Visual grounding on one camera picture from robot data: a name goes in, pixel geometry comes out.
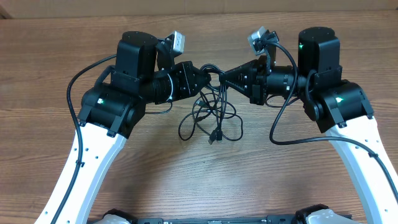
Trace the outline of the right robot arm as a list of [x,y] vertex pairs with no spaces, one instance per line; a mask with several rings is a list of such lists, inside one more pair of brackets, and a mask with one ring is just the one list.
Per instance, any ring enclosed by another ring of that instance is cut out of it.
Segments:
[[256,59],[228,70],[220,82],[255,105],[270,96],[296,96],[316,122],[320,141],[340,156],[363,205],[368,223],[397,222],[397,172],[381,141],[374,110],[364,90],[343,79],[340,41],[328,27],[298,35],[298,57],[278,66],[282,49],[275,32],[260,28],[248,38]]

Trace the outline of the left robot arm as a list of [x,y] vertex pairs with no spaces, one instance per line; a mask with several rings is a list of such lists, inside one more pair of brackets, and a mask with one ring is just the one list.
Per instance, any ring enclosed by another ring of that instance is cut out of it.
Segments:
[[125,32],[94,86],[72,111],[73,145],[38,223],[85,223],[104,177],[149,103],[173,103],[196,96],[211,78],[190,61],[175,63],[185,36],[159,39]]

